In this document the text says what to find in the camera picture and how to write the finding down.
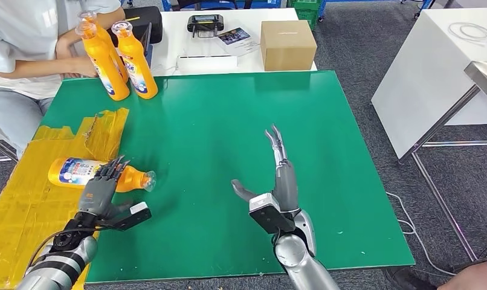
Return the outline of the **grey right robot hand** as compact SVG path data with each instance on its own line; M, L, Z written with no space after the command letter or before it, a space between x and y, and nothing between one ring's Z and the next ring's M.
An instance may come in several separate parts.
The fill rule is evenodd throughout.
M266 215L271 210L273 213L295 215L300 210L297 178L294 166L288 159L282 134L273 124L272 131L265 130L265 135L269 139L274 155L274 188L257 195L246 189L237 179L231 181L231 186L235 194L248 203L249 214Z

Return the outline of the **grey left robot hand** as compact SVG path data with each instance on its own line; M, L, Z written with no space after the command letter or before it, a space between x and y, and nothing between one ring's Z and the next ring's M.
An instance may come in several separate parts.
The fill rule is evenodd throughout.
M125 161L124 155L102 165L91 178L82 191L79 201L79 211L85 211L97 216L99 219L108 220L128 210L133 200L120 204L113 204L118 180L129 161Z

